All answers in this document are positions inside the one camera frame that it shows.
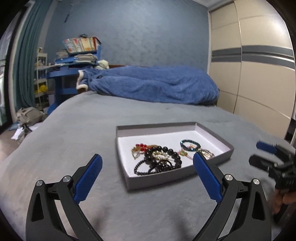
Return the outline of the person's right hand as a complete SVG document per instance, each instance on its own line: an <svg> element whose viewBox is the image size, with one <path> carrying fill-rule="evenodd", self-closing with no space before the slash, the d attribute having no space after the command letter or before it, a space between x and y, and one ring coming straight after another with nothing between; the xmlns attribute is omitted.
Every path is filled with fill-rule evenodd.
<svg viewBox="0 0 296 241"><path fill-rule="evenodd" d="M277 214L283 205L290 205L292 203L295 203L295 201L296 201L295 192L283 193L281 192L281 190L275 189L273 205L272 205L273 214Z"/></svg>

